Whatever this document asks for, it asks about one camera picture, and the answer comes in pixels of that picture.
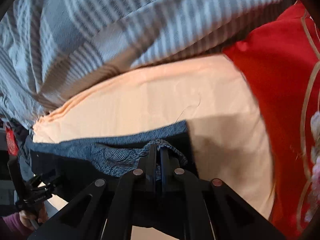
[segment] blue patterned fabric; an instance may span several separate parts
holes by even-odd
[[[92,85],[219,50],[291,0],[15,0],[0,22],[0,113],[30,128]]]
[[[180,139],[171,140],[170,137],[180,135]],[[171,145],[184,144],[181,148],[183,153]],[[75,158],[89,161],[96,170],[106,175],[120,177],[128,171],[134,170],[138,166],[140,158],[148,155],[150,145],[156,144],[157,150],[166,147],[170,149],[179,160],[180,166],[187,164],[194,166],[191,149],[189,147],[188,127],[186,121],[165,126],[156,130],[151,130],[139,134],[101,137],[101,138],[81,138],[60,143],[33,143],[30,136],[27,137],[20,154],[21,173],[28,176],[27,166],[32,166],[30,152],[43,154],[54,154],[56,156]]]

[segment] metal rivet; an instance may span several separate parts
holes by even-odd
[[[220,187],[222,185],[222,180],[221,179],[213,179],[212,184],[215,185],[216,187]]]
[[[133,174],[136,175],[136,176],[139,176],[143,173],[143,170],[142,169],[135,169],[133,170]]]
[[[174,170],[174,173],[177,174],[177,175],[182,175],[184,173],[184,169],[182,168],[176,168]]]
[[[104,179],[97,179],[94,184],[97,186],[97,187],[101,187],[105,184],[105,181]]]

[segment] striped bedsheet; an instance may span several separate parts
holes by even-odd
[[[0,22],[0,113],[30,128],[102,80],[219,51],[291,2],[15,0]]]

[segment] red blanket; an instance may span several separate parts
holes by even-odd
[[[310,119],[319,107],[318,49],[318,30],[300,2],[224,49],[259,102],[275,160],[271,221],[288,239],[296,239],[306,227],[315,144]]]

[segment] hand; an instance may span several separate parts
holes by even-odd
[[[26,227],[29,228],[30,230],[35,230],[33,226],[31,225],[30,219],[36,219],[36,216],[28,211],[22,210],[19,212],[20,216],[20,221],[21,223]],[[38,223],[44,223],[48,220],[48,214],[45,209],[44,203],[42,203],[42,207],[39,211],[39,216],[38,216]]]

